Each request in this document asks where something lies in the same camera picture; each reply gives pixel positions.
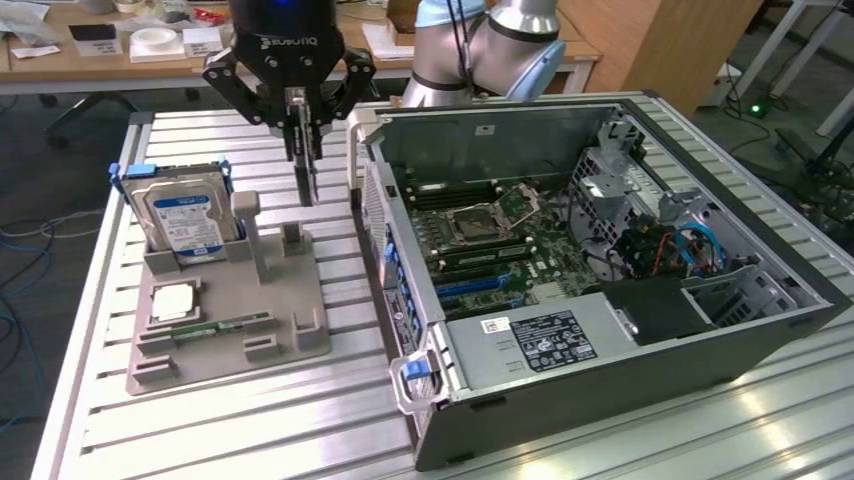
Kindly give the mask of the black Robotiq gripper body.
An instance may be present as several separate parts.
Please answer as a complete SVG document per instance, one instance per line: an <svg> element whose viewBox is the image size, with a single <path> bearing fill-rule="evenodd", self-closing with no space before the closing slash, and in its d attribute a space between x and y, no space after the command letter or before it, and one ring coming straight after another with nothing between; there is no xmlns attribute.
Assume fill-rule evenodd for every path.
<svg viewBox="0 0 854 480"><path fill-rule="evenodd" d="M276 89L319 88L344 54L334 1L231 1L232 54Z"/></svg>

